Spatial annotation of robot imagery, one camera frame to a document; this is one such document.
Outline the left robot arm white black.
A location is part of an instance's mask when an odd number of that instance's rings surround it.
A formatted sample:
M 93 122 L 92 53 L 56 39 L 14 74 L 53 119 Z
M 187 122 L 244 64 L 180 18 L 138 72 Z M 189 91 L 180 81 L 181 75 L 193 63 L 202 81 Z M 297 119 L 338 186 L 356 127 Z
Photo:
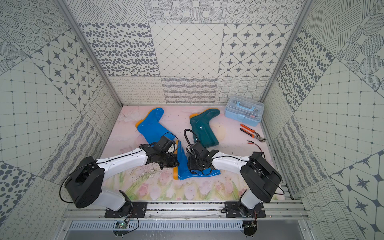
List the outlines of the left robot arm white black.
M 118 156 L 97 160 L 86 157 L 66 178 L 64 187 L 78 209 L 97 205 L 125 217 L 133 211 L 132 201 L 123 191 L 105 189 L 103 183 L 119 173 L 148 164 L 158 164 L 161 169 L 177 167 L 179 146 L 179 141 L 162 136 L 157 142 L 141 144 Z

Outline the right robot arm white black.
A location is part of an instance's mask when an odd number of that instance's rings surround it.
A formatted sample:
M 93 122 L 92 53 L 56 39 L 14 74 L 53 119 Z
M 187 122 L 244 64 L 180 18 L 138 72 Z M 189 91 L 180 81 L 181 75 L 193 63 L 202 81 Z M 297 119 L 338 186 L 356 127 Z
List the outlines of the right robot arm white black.
M 190 171 L 224 170 L 243 177 L 248 186 L 238 201 L 243 212 L 254 210 L 256 205 L 269 203 L 280 187 L 282 176 L 264 158 L 263 152 L 253 152 L 249 157 L 227 155 L 218 150 L 209 151 L 190 129 L 184 130 L 188 146 L 187 166 Z

